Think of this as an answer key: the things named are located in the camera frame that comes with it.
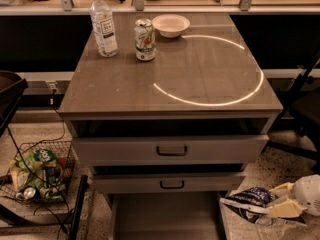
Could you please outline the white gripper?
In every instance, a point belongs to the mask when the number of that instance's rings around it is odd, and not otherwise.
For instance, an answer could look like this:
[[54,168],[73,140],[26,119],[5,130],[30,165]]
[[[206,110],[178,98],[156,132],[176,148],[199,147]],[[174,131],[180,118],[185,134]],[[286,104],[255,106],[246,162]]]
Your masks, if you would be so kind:
[[295,197],[295,200],[272,202],[267,207],[268,216],[271,218],[296,218],[303,212],[320,216],[320,176],[318,174],[302,177],[294,184],[283,183],[270,189],[270,192],[277,197]]

